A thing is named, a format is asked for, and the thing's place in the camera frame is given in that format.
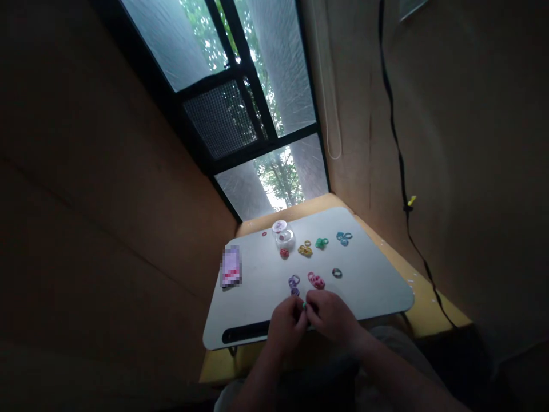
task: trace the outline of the yellow ledge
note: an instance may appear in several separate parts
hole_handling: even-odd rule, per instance
[[[406,316],[412,327],[414,337],[420,339],[451,330],[451,325],[444,317],[436,302],[431,283],[390,245],[384,242],[370,226],[356,216],[349,206],[332,193],[303,202],[292,208],[273,213],[272,215],[243,222],[236,232],[236,237],[268,229],[279,219],[292,221],[333,207],[344,207],[348,209],[368,236],[370,236],[395,269],[401,274],[404,280],[412,286],[415,294],[415,302],[413,307],[406,312]],[[443,294],[439,293],[439,295],[442,299],[442,304],[446,313],[458,327],[463,327],[472,323],[471,320]],[[306,334],[304,340],[306,342],[301,346],[307,346],[309,349],[313,346],[315,350],[298,350],[299,353],[286,362],[285,369],[304,367],[319,363],[319,359],[325,359],[325,357],[316,356],[316,354],[325,350],[330,350],[328,342],[316,333]],[[259,356],[264,344],[264,342],[260,342],[240,346],[234,358],[230,355],[228,350],[207,351],[204,363],[202,364],[200,383],[223,385],[235,378],[245,376]]]

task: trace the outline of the hand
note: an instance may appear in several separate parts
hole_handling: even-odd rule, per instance
[[[296,321],[294,314],[299,314]],[[307,316],[303,310],[303,300],[290,296],[273,311],[270,319],[266,346],[282,357],[292,353],[307,329]]]
[[[351,352],[361,345],[359,341],[367,332],[339,296],[327,290],[310,290],[307,292],[307,303],[307,318],[318,332]]]

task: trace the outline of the window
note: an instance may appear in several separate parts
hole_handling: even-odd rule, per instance
[[[299,1],[92,4],[238,220],[329,192]]]

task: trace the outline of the white table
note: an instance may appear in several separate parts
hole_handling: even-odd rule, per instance
[[[280,257],[271,229],[266,230],[266,236],[260,231],[227,244],[227,248],[234,245],[240,248],[242,282],[238,287],[222,289],[220,270],[202,338],[207,349],[265,340],[266,333],[229,343],[224,343],[222,337],[225,333],[226,340],[226,330],[270,320],[275,307],[290,296],[288,278],[293,274],[301,279],[297,288],[302,299],[305,300],[307,291],[314,289],[307,279],[307,273],[314,272],[324,279],[325,289],[338,294],[358,320],[403,312],[412,307],[412,289],[347,209],[328,209],[294,220],[290,225],[295,232],[296,245],[287,260]],[[348,246],[336,239],[338,232],[353,235]],[[319,237],[329,240],[324,250],[315,247]],[[297,252],[306,240],[311,242],[313,249],[310,258]],[[340,279],[332,275],[334,268],[342,271]]]

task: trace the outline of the pixelated label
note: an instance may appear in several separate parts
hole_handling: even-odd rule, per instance
[[[223,252],[221,287],[235,286],[241,281],[240,250],[231,246]]]

